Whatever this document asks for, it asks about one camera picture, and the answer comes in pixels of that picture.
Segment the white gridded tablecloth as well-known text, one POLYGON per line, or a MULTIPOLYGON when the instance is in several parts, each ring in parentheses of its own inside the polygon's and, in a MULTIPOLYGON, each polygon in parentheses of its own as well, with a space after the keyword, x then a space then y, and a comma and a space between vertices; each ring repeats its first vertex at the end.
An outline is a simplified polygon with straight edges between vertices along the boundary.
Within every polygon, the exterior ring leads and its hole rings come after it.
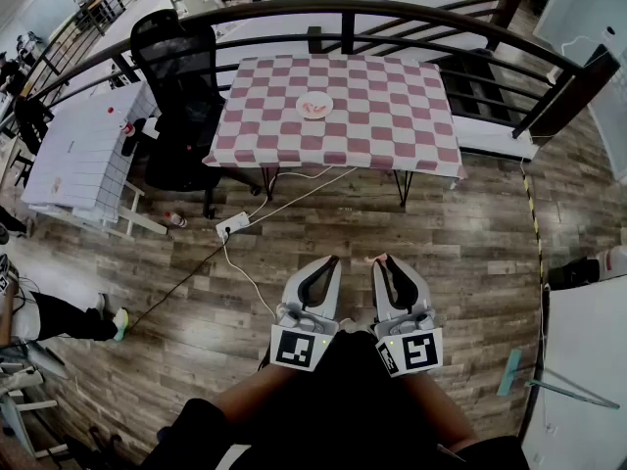
POLYGON ((146 119, 156 108, 147 84, 136 82, 59 110, 35 157, 22 201, 116 223, 132 162, 121 154, 120 124, 146 119))

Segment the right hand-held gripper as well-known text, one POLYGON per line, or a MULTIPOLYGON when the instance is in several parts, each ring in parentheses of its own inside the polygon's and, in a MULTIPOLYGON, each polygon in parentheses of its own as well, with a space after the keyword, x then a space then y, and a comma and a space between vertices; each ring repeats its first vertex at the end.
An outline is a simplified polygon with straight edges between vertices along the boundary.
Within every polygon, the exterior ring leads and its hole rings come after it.
POLYGON ((390 376, 424 372, 443 365, 442 329, 435 326, 426 281, 405 261, 389 256, 389 272, 396 296, 392 298, 386 270, 387 257, 372 265, 372 296, 378 319, 391 319, 393 309, 422 311, 374 326, 376 350, 390 376))

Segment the yellow black striped tape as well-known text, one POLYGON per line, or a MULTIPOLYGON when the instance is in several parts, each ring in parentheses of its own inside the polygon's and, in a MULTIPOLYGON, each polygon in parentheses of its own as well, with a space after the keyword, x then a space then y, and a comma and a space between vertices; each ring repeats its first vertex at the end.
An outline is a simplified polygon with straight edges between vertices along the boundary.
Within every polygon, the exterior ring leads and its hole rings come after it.
POLYGON ((530 184, 529 184, 525 169, 523 167, 523 160, 521 160, 519 167, 520 167, 522 182, 523 182, 525 193, 526 193, 527 200, 528 200, 529 211, 530 211, 532 222, 533 222, 534 234, 535 234, 537 250, 538 250, 539 284, 542 289, 543 282, 544 282, 544 265, 543 265, 543 245, 542 245, 542 239, 541 239, 541 234, 540 234, 540 227, 539 227, 538 218, 535 212, 535 206, 534 206, 534 201, 533 201, 532 194, 531 194, 530 184))

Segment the person's right forearm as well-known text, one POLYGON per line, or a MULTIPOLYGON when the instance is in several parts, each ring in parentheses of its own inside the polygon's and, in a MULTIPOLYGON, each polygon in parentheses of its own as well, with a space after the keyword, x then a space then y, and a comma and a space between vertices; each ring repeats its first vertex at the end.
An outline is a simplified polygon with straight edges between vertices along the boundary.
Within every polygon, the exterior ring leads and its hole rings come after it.
POLYGON ((417 403, 440 445, 457 453, 479 443, 470 420, 428 373, 403 376, 399 381, 417 403))

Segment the pink checkered tablecloth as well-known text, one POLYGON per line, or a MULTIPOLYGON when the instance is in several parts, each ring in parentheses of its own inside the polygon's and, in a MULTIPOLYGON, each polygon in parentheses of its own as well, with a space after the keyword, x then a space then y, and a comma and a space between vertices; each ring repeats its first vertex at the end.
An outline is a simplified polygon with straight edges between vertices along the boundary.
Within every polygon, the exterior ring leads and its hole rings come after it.
POLYGON ((439 69, 364 55, 280 55, 240 61, 204 164, 352 166, 463 179, 439 69), (333 110, 304 119, 297 99, 328 94, 333 110))

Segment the dark wooden railing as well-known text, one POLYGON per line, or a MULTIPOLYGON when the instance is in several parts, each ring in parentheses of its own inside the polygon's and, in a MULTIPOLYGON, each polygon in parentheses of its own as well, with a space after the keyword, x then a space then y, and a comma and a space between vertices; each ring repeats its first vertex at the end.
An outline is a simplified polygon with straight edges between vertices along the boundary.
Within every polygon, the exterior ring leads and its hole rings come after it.
POLYGON ((538 45, 507 25, 508 0, 465 0, 427 7, 387 0, 282 0, 246 4, 182 19, 193 31, 252 24, 255 35, 217 41, 219 50, 288 45, 337 56, 393 59, 430 52, 440 67, 452 112, 508 127, 534 140, 564 129, 619 71, 603 44, 585 65, 538 45))

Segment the black office chair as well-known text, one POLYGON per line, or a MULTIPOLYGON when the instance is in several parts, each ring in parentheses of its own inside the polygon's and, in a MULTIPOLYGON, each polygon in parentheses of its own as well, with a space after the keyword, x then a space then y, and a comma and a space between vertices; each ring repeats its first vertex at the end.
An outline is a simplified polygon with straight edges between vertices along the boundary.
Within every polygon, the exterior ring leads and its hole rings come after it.
POLYGON ((187 30, 175 10, 159 10, 135 23, 130 48, 161 112, 158 137, 149 147, 146 184, 169 192, 203 191, 206 218, 215 215, 213 190, 223 177, 259 195, 261 187, 245 173, 203 163, 225 105, 217 87, 214 31, 187 30))

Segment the white chair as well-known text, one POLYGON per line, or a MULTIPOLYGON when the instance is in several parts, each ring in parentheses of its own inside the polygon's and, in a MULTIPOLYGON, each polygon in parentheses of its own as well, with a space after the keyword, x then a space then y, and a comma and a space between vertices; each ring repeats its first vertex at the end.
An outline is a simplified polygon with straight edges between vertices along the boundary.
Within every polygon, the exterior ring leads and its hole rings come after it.
POLYGON ((68 452, 66 444, 36 450, 24 423, 25 413, 36 414, 39 410, 58 406, 54 399, 25 399, 24 390, 42 385, 45 372, 61 379, 69 378, 65 363, 48 347, 23 340, 0 347, 0 415, 4 420, 3 428, 16 436, 25 451, 35 459, 68 452))

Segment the white plate with food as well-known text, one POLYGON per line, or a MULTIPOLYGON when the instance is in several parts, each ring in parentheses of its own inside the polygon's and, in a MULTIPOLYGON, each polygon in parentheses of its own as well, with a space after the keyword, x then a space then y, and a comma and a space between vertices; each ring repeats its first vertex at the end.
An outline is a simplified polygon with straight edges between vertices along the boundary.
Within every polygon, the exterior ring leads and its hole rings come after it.
POLYGON ((304 102, 311 102, 317 105, 326 104, 328 106, 328 113, 325 117, 327 117, 333 110, 333 100, 328 94, 320 91, 310 91, 300 96, 296 102, 296 110, 304 119, 310 119, 304 117, 303 115, 302 105, 304 102))

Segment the white table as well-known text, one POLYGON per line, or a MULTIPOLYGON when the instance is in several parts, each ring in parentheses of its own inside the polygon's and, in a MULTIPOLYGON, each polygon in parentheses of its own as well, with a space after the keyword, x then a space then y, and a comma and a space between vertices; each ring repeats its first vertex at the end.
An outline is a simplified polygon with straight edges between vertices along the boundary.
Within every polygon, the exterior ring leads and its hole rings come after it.
POLYGON ((522 442, 531 470, 627 464, 627 275, 551 293, 543 380, 522 442))

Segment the white power strip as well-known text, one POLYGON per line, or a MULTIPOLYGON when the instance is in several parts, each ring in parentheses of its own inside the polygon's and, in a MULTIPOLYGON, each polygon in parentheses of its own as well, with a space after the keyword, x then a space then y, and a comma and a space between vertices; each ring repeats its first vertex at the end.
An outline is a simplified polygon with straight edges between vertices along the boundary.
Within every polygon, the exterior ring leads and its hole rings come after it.
POLYGON ((239 230, 247 228, 250 225, 249 216, 244 212, 240 212, 228 219, 219 222, 216 225, 216 232, 222 242, 239 230))

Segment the black bag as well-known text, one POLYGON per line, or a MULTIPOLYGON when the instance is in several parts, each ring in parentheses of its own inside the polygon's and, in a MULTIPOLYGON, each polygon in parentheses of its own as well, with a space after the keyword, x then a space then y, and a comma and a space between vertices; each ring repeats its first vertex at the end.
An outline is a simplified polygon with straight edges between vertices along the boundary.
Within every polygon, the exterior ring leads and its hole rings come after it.
POLYGON ((552 291, 568 290, 600 280, 600 264, 596 258, 580 258, 562 267, 549 270, 547 283, 552 291))

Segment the black metal-legged table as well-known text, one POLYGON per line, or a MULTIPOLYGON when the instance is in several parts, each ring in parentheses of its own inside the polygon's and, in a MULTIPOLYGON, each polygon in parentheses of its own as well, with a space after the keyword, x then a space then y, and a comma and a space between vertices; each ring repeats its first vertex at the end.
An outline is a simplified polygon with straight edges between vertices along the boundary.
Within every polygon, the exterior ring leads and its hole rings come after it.
MULTIPOLYGON (((319 177, 322 177, 329 170, 333 169, 333 166, 324 167, 322 170, 318 171, 315 174, 307 174, 304 172, 298 172, 294 170, 281 170, 279 167, 276 169, 271 169, 270 167, 262 167, 261 174, 265 187, 265 201, 271 202, 273 199, 273 190, 276 184, 276 181, 281 176, 292 176, 299 177, 308 180, 316 180, 319 177)), ((408 195, 412 183, 413 172, 405 171, 404 176, 401 176, 397 170, 393 170, 393 176, 397 185, 397 190, 400 196, 400 207, 404 208, 406 206, 408 195)))

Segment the teal flat tool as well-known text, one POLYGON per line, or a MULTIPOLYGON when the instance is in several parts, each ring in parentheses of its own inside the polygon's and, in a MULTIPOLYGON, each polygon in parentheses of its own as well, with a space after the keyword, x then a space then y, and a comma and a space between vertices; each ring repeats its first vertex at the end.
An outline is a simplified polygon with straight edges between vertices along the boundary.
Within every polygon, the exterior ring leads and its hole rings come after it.
POLYGON ((522 357, 522 350, 514 349, 510 351, 500 386, 497 389, 498 397, 506 397, 509 395, 511 386, 517 375, 518 366, 519 366, 521 357, 522 357))

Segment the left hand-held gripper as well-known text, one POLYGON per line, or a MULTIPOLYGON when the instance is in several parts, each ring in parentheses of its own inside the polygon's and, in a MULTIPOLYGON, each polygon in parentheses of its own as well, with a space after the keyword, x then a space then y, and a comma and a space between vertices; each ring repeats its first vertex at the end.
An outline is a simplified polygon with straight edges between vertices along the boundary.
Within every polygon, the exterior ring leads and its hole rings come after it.
POLYGON ((288 279, 283 304, 276 309, 277 322, 271 326, 272 364, 302 371, 316 369, 338 332, 339 323, 302 309, 335 312, 341 274, 340 260, 326 256, 305 265, 288 279))

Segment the white box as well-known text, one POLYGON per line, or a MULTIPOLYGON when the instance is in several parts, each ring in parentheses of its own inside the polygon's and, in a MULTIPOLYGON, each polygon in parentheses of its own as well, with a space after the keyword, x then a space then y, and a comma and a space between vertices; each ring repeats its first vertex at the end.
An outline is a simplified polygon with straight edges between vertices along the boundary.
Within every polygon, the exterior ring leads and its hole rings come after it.
POLYGON ((627 246, 620 245, 597 255, 600 266, 600 280, 608 280, 627 275, 627 246))

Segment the person's black clothing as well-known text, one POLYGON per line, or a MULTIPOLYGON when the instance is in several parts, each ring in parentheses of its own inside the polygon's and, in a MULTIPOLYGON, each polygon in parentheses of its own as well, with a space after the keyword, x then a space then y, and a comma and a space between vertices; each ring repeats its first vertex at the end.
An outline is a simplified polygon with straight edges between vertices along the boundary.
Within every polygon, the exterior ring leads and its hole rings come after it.
POLYGON ((317 368, 300 371, 253 417, 230 423, 211 400, 191 399, 140 470, 530 470, 515 436, 453 453, 391 377, 366 331, 341 331, 317 368))

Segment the person's left forearm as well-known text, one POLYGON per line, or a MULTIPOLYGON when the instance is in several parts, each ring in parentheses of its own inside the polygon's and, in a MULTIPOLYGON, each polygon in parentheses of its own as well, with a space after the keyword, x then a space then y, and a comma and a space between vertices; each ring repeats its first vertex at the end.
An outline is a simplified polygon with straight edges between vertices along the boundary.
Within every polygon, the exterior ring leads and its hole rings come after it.
POLYGON ((275 394, 297 377, 299 370, 269 364, 211 400, 232 424, 253 417, 275 394))

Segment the white table frame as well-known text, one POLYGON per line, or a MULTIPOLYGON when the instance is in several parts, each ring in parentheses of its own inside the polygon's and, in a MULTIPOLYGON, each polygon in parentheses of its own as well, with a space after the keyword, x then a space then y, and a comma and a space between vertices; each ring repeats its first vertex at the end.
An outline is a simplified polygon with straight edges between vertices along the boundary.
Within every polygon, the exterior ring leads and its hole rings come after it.
POLYGON ((159 235, 167 235, 168 228, 166 226, 159 224, 158 222, 150 219, 145 215, 140 214, 137 211, 139 199, 145 196, 145 192, 128 181, 124 183, 123 187, 131 190, 134 193, 133 201, 130 208, 119 206, 118 218, 124 219, 127 222, 124 232, 112 228, 112 223, 107 219, 93 221, 90 219, 82 218, 56 205, 29 205, 28 208, 34 212, 64 221, 73 226, 84 229, 90 233, 104 236, 105 238, 109 238, 111 235, 114 235, 124 240, 134 241, 134 237, 132 236, 132 230, 134 226, 147 229, 159 235))

